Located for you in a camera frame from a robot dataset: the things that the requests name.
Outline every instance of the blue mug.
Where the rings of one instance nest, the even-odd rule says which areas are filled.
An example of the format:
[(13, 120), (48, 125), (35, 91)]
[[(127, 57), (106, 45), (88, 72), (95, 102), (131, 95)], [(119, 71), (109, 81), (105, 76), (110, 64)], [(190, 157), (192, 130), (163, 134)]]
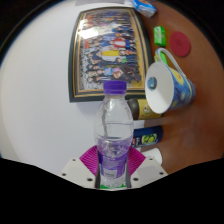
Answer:
[[(170, 58), (176, 70), (162, 61), (161, 52)], [(145, 82), (146, 98), (150, 108), (161, 114), (192, 103), (196, 95), (195, 87), (173, 56), (166, 49), (158, 48), (156, 57), (158, 62), (149, 67)]]

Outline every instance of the picture frame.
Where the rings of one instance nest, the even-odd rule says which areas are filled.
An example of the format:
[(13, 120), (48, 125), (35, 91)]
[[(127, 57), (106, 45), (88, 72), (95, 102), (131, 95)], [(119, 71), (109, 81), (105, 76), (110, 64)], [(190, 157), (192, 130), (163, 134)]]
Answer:
[(148, 35), (133, 8), (82, 11), (70, 44), (70, 102), (102, 101), (106, 80), (127, 82), (127, 100), (145, 98), (145, 76), (152, 63)]

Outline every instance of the green object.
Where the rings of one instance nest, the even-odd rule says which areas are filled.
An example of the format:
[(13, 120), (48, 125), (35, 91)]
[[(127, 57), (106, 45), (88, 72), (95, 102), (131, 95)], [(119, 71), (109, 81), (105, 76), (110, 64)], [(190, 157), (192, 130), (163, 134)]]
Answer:
[(157, 134), (143, 135), (142, 136), (142, 144), (156, 142)]
[[(164, 54), (163, 52), (160, 52), (160, 57), (161, 57), (162, 61), (163, 61), (166, 65), (168, 65), (167, 60), (166, 60), (166, 56), (165, 56), (165, 54)], [(155, 59), (155, 62), (158, 62), (158, 61), (159, 61), (158, 58), (156, 57), (156, 55), (154, 56), (154, 59)]]
[(168, 64), (167, 64), (167, 60), (166, 60), (166, 56), (165, 56), (165, 54), (164, 54), (163, 52), (160, 52), (160, 57), (161, 57), (162, 61), (163, 61), (166, 65), (168, 65)]
[(159, 46), (166, 46), (166, 32), (162, 26), (156, 26), (154, 31), (154, 43)]

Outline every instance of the table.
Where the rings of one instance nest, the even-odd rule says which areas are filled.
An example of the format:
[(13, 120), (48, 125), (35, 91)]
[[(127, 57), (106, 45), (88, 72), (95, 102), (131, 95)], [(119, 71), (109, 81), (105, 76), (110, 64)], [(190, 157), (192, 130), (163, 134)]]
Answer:
[(168, 174), (187, 166), (219, 159), (224, 154), (224, 72), (222, 64), (205, 35), (189, 19), (161, 2), (152, 1), (158, 12), (151, 18), (143, 15), (150, 46), (154, 54), (153, 27), (166, 30), (166, 49), (172, 54), (169, 37), (173, 31), (183, 32), (191, 42), (186, 57), (172, 54), (183, 72), (194, 83), (196, 98), (192, 105), (166, 112), (157, 120), (148, 120), (145, 127), (162, 125), (163, 140), (142, 148), (142, 152), (158, 147), (162, 167)]

